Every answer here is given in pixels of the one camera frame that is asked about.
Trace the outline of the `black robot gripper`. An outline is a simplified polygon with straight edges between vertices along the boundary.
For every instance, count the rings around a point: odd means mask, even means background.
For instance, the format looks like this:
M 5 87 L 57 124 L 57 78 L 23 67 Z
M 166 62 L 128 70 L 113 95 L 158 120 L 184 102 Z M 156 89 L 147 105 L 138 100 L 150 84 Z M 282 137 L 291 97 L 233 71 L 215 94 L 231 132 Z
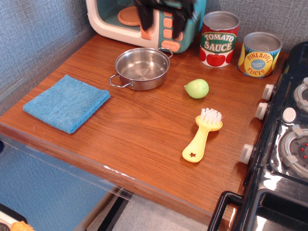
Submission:
M 185 30 L 187 21 L 193 18 L 194 0 L 134 0 L 143 30 L 148 30 L 154 24 L 154 10 L 165 10 L 175 8 L 172 12 L 173 38 L 177 39 Z

